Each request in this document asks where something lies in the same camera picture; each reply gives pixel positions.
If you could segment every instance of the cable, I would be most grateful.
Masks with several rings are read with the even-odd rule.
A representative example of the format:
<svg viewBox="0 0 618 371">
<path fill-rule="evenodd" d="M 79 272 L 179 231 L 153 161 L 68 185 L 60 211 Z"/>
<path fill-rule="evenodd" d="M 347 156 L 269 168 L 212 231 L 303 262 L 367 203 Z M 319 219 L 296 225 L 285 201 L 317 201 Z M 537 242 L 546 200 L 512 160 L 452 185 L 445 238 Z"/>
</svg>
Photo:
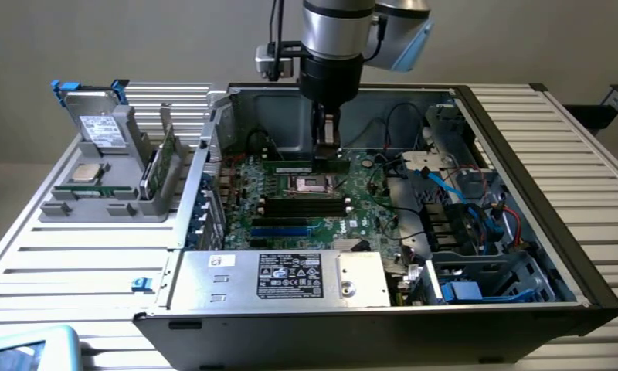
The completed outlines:
<svg viewBox="0 0 618 371">
<path fill-rule="evenodd" d="M 381 15 L 379 17 L 379 32 L 377 32 L 377 39 L 379 43 L 375 46 L 375 51 L 373 54 L 368 58 L 364 59 L 364 62 L 369 62 L 372 59 L 375 59 L 379 54 L 380 54 L 380 49 L 383 48 L 383 40 L 384 40 L 384 35 L 388 32 L 388 17 Z"/>
<path fill-rule="evenodd" d="M 520 215 L 517 214 L 516 210 L 513 210 L 510 207 L 504 206 L 504 211 L 505 211 L 506 213 L 512 214 L 513 217 L 516 218 L 517 228 L 516 228 L 516 236 L 513 237 L 513 245 L 518 245 L 518 244 L 520 244 L 521 235 L 522 235 L 522 222 L 521 222 L 521 218 L 520 218 Z"/>
<path fill-rule="evenodd" d="M 485 180 L 485 174 L 484 174 L 484 171 L 481 170 L 481 168 L 476 165 L 461 165 L 456 170 L 453 170 L 452 172 L 449 172 L 449 174 L 447 175 L 447 178 L 452 178 L 452 175 L 456 174 L 457 172 L 460 172 L 461 170 L 464 169 L 474 169 L 480 175 L 481 175 L 481 182 L 484 183 L 484 194 L 480 196 L 480 197 L 476 197 L 477 199 L 482 199 L 485 197 L 485 194 L 488 193 L 488 182 Z"/>
<path fill-rule="evenodd" d="M 380 164 L 375 169 L 373 169 L 373 172 L 371 173 L 371 177 L 369 177 L 369 182 L 367 184 L 371 184 L 373 183 L 373 177 L 375 177 L 375 174 L 377 173 L 377 171 L 387 165 L 391 165 L 393 164 L 395 162 L 397 161 L 401 161 L 403 159 L 401 158 L 396 158 L 393 159 L 392 161 L 389 162 L 385 162 L 383 164 Z M 373 195 L 369 193 L 369 197 L 371 197 L 371 200 L 375 202 L 375 204 L 380 207 L 384 207 L 385 209 L 388 210 L 397 210 L 397 211 L 408 211 L 409 213 L 413 213 L 415 215 L 417 215 L 419 217 L 421 217 L 421 214 L 419 211 L 413 210 L 413 209 L 408 209 L 407 207 L 397 207 L 397 206 L 392 206 L 392 205 L 385 205 L 384 203 L 379 202 L 377 199 L 375 199 Z"/>
<path fill-rule="evenodd" d="M 448 190 L 449 192 L 453 192 L 457 198 L 461 199 L 463 203 L 467 202 L 465 195 L 463 194 L 463 192 L 455 189 L 449 184 L 447 184 L 444 180 L 432 172 L 429 173 L 429 179 L 432 179 L 433 182 L 436 182 L 439 186 L 441 186 L 445 190 Z"/>
<path fill-rule="evenodd" d="M 383 235 L 392 241 L 403 241 L 403 240 L 407 240 L 408 238 L 413 238 L 416 236 L 419 236 L 420 234 L 425 234 L 425 230 L 423 230 L 421 232 L 417 232 L 417 233 L 413 233 L 412 235 L 409 236 L 405 236 L 405 237 L 392 237 L 388 235 L 387 233 L 387 229 L 388 229 L 388 226 L 389 224 L 392 223 L 392 220 L 387 222 L 387 224 L 383 226 L 383 228 L 380 229 L 383 231 Z"/>
<path fill-rule="evenodd" d="M 480 223 L 478 222 L 478 218 L 476 216 L 472 216 L 471 213 L 465 213 L 464 214 L 465 218 L 467 218 L 467 221 L 468 223 L 471 224 L 472 226 L 472 231 L 474 231 L 474 223 Z M 468 238 L 469 238 L 469 241 L 472 242 L 472 247 L 474 249 L 474 255 L 480 255 L 480 251 L 478 251 L 478 246 L 480 246 L 480 241 L 476 237 L 473 237 L 469 233 L 467 234 Z"/>
<path fill-rule="evenodd" d="M 272 9 L 271 9 L 271 22 L 268 23 L 268 40 L 272 43 L 272 27 L 275 23 L 275 8 L 277 8 L 277 0 L 272 2 Z"/>
<path fill-rule="evenodd" d="M 347 147 L 351 147 L 353 145 L 353 143 L 356 141 L 359 141 L 363 137 L 363 135 L 369 131 L 371 129 L 371 125 L 375 123 L 375 122 L 380 122 L 383 124 L 383 126 L 387 126 L 384 120 L 380 118 L 380 117 L 373 117 L 369 121 L 369 123 L 367 124 L 367 126 L 364 127 L 364 130 L 360 131 L 360 134 L 357 134 L 357 136 L 355 137 L 355 139 L 351 140 L 351 142 L 345 145 L 343 145 L 343 148 L 347 148 Z"/>
<path fill-rule="evenodd" d="M 264 128 L 253 128 L 249 132 L 248 132 L 248 137 L 245 138 L 245 155 L 253 155 L 253 152 L 249 148 L 249 144 L 252 142 L 252 137 L 256 133 L 261 133 L 267 136 L 268 138 L 268 141 L 271 141 L 272 143 L 272 146 L 275 147 L 275 152 L 277 153 L 277 155 L 280 156 L 281 160 L 284 161 L 284 155 L 281 154 L 280 152 L 280 149 L 277 147 L 277 143 L 275 143 L 275 140 L 273 138 L 271 137 L 271 134 L 268 133 L 268 130 L 264 129 Z"/>
<path fill-rule="evenodd" d="M 420 136 L 421 136 L 421 131 L 416 133 L 416 138 L 415 138 L 415 145 L 412 146 L 412 149 L 417 151 L 420 149 Z"/>
<path fill-rule="evenodd" d="M 332 188 L 332 190 L 336 191 L 339 187 L 341 187 L 345 184 L 347 181 L 348 181 L 348 177 L 345 177 L 344 180 L 337 183 L 337 185 Z"/>
<path fill-rule="evenodd" d="M 364 62 L 365 62 L 365 63 L 379 56 L 379 54 L 380 54 L 380 49 L 383 49 L 383 40 L 379 39 L 379 43 L 377 43 L 377 45 L 375 46 L 373 54 L 371 54 L 371 56 L 369 56 L 368 58 L 364 59 Z"/>
<path fill-rule="evenodd" d="M 280 0 L 277 8 L 277 43 L 275 45 L 275 62 L 272 63 L 271 81 L 280 79 L 280 58 L 281 58 L 281 30 L 284 28 L 284 0 Z"/>
<path fill-rule="evenodd" d="M 387 123 L 387 125 L 385 125 L 385 144 L 387 144 L 387 141 L 389 140 L 388 147 L 392 146 L 392 135 L 389 133 L 389 125 L 391 125 L 391 122 L 392 122 L 392 115 L 393 115 L 393 112 L 400 107 L 405 107 L 405 106 L 411 107 L 415 110 L 415 112 L 416 112 L 416 114 L 417 114 L 417 116 L 420 118 L 420 134 L 424 133 L 424 114 L 421 113 L 420 108 L 411 102 L 399 103 L 396 106 L 392 107 L 392 110 L 388 113 L 388 119 L 385 121 L 385 123 Z"/>
</svg>

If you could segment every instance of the red cable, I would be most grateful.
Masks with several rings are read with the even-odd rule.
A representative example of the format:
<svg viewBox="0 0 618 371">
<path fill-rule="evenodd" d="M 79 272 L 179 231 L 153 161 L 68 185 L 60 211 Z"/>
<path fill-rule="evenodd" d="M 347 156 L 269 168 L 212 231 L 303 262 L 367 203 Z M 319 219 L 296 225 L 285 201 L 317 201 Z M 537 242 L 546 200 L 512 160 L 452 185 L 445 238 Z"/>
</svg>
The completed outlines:
<svg viewBox="0 0 618 371">
<path fill-rule="evenodd" d="M 521 219 L 520 219 L 520 215 L 517 215 L 516 211 L 512 208 L 509 208 L 508 206 L 504 206 L 504 211 L 508 212 L 509 214 L 512 214 L 513 217 L 516 218 L 517 228 L 516 228 L 516 238 L 513 239 L 513 244 L 518 245 L 520 244 L 520 238 L 521 238 L 521 235 L 522 235 L 522 222 L 521 222 Z"/>
</svg>

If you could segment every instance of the gray wall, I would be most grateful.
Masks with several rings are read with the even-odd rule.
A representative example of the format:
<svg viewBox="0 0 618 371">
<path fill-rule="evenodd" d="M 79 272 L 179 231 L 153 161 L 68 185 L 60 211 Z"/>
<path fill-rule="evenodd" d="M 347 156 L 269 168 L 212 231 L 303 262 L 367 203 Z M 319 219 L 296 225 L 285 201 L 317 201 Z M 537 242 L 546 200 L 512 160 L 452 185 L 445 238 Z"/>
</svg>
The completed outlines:
<svg viewBox="0 0 618 371">
<path fill-rule="evenodd" d="M 288 0 L 285 36 L 301 29 Z M 271 0 L 0 0 L 0 162 L 55 162 L 73 127 L 53 79 L 259 81 Z M 412 73 L 365 81 L 544 82 L 596 102 L 618 82 L 618 0 L 432 0 L 437 28 Z"/>
</svg>

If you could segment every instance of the black cable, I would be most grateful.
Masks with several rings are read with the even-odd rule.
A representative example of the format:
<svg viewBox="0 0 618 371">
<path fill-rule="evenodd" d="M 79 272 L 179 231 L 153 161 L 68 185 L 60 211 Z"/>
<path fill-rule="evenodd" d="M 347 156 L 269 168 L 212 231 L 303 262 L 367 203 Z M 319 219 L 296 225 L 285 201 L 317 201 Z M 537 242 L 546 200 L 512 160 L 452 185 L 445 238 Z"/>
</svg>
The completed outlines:
<svg viewBox="0 0 618 371">
<path fill-rule="evenodd" d="M 421 133 L 424 132 L 424 114 L 421 113 L 420 108 L 411 102 L 401 102 L 396 106 L 392 107 L 392 110 L 388 113 L 388 119 L 387 119 L 387 132 L 388 133 L 385 133 L 385 135 L 389 134 L 389 125 L 391 125 L 391 122 L 392 122 L 392 114 L 393 114 L 393 112 L 400 107 L 405 107 L 405 106 L 411 107 L 415 110 L 417 116 L 420 117 L 420 137 L 419 138 L 423 141 L 424 137 L 423 137 Z M 389 134 L 389 146 L 392 146 L 392 135 L 391 134 Z"/>
<path fill-rule="evenodd" d="M 272 2 L 272 9 L 271 9 L 271 22 L 268 23 L 268 42 L 272 43 L 272 27 L 275 23 L 275 8 L 277 8 L 277 0 Z"/>
<path fill-rule="evenodd" d="M 351 140 L 349 143 L 347 143 L 345 145 L 341 146 L 343 148 L 351 147 L 355 144 L 355 142 L 360 140 L 361 136 L 369 131 L 371 125 L 375 122 L 380 122 L 384 126 L 387 126 L 384 120 L 380 117 L 373 117 L 371 119 L 369 123 L 367 124 L 367 126 L 364 127 L 364 130 L 360 131 L 360 134 L 357 134 L 357 136 L 355 137 L 355 139 Z"/>
<path fill-rule="evenodd" d="M 252 144 L 252 137 L 255 136 L 255 134 L 257 133 L 261 133 L 267 136 L 267 138 L 271 138 L 271 134 L 268 134 L 268 131 L 265 129 L 261 129 L 261 128 L 253 128 L 249 132 L 248 132 L 248 137 L 245 138 L 245 155 L 253 155 L 253 151 L 252 149 L 249 148 L 249 145 Z"/>
<path fill-rule="evenodd" d="M 389 133 L 389 121 L 384 122 L 384 151 L 387 153 L 388 148 L 392 147 L 392 134 Z"/>
<path fill-rule="evenodd" d="M 332 190 L 336 191 L 339 187 L 341 187 L 345 184 L 347 181 L 348 181 L 348 177 L 345 177 L 344 180 L 337 183 L 337 185 L 332 188 Z"/>
<path fill-rule="evenodd" d="M 281 58 L 281 30 L 284 28 L 284 0 L 280 0 L 277 8 L 277 43 L 275 45 L 275 62 L 272 63 L 271 81 L 280 79 L 280 58 Z"/>
<path fill-rule="evenodd" d="M 375 46 L 373 54 L 368 58 L 364 59 L 364 62 L 369 62 L 372 59 L 375 59 L 379 56 L 380 49 L 383 48 L 384 35 L 387 32 L 388 32 L 388 17 L 381 15 L 379 18 L 379 33 L 377 33 L 379 43 Z"/>
<path fill-rule="evenodd" d="M 383 40 L 379 40 L 377 45 L 375 46 L 375 51 L 373 54 L 368 58 L 364 59 L 364 62 L 371 61 L 373 58 L 376 58 L 380 54 L 380 49 L 383 48 Z"/>
<path fill-rule="evenodd" d="M 480 222 L 477 221 L 477 219 L 469 213 L 465 213 L 464 215 L 465 215 L 465 219 L 468 220 L 468 222 L 471 224 L 472 233 L 476 233 L 474 224 L 480 224 Z M 467 234 L 467 236 L 469 237 L 469 240 L 472 242 L 472 248 L 474 249 L 474 255 L 480 255 L 478 245 L 480 245 L 481 234 L 476 233 L 474 239 L 472 239 L 472 235 L 469 233 Z"/>
<path fill-rule="evenodd" d="M 371 177 L 369 177 L 369 182 L 367 184 L 371 184 L 373 182 L 373 178 L 375 178 L 375 174 L 377 173 L 377 171 L 387 165 L 391 165 L 393 164 L 395 162 L 397 161 L 401 161 L 403 159 L 401 158 L 396 158 L 395 160 L 387 162 L 387 163 L 383 163 L 380 164 L 373 172 L 371 173 Z M 373 195 L 369 193 L 369 197 L 371 197 L 371 200 L 375 202 L 375 204 L 380 207 L 384 207 L 385 209 L 388 210 L 396 210 L 396 211 L 408 211 L 409 213 L 413 213 L 415 215 L 417 215 L 419 217 L 421 217 L 421 214 L 419 211 L 413 210 L 413 209 L 408 209 L 407 207 L 397 207 L 397 206 L 392 206 L 392 205 L 385 205 L 384 203 L 380 203 L 377 199 L 375 199 Z"/>
<path fill-rule="evenodd" d="M 391 239 L 392 241 L 403 241 L 403 240 L 407 240 L 408 238 L 413 238 L 416 236 L 419 236 L 420 234 L 425 234 L 425 230 L 423 230 L 421 232 L 417 232 L 417 233 L 413 233 L 412 235 L 409 236 L 405 236 L 405 237 L 392 237 L 388 235 L 388 233 L 385 232 L 385 230 L 388 229 L 388 225 L 392 223 L 392 220 L 387 222 L 387 224 L 383 226 L 383 228 L 380 228 L 380 230 L 383 231 L 383 235 Z"/>
</svg>

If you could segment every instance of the robotic arm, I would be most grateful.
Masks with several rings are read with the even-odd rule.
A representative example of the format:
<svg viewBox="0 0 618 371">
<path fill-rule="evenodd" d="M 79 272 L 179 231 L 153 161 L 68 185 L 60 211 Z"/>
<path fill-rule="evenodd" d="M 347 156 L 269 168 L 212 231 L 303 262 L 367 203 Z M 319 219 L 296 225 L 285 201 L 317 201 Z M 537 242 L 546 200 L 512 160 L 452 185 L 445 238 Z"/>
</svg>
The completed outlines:
<svg viewBox="0 0 618 371">
<path fill-rule="evenodd" d="M 300 92 L 312 100 L 316 159 L 341 146 L 341 105 L 357 96 L 364 65 L 409 71 L 432 29 L 425 0 L 304 0 L 303 41 L 281 40 L 284 0 L 277 0 L 277 42 L 257 48 L 257 71 L 269 81 L 293 76 L 300 58 Z"/>
</svg>

